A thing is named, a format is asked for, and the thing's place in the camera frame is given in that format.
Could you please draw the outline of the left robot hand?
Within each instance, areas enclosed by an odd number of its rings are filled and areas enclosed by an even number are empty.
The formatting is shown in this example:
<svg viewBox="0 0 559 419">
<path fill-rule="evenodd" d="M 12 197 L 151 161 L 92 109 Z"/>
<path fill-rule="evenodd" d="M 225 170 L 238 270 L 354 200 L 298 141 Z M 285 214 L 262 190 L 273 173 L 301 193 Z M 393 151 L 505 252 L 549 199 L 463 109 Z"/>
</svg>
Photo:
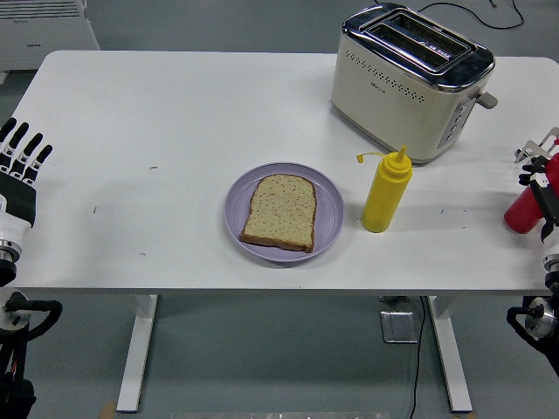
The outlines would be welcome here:
<svg viewBox="0 0 559 419">
<path fill-rule="evenodd" d="M 17 147 L 29 129 L 26 122 L 9 118 L 1 126 L 1 249 L 16 253 L 23 246 L 24 234 L 36 218 L 38 172 L 52 152 L 52 145 L 41 147 L 41 133 Z"/>
</svg>

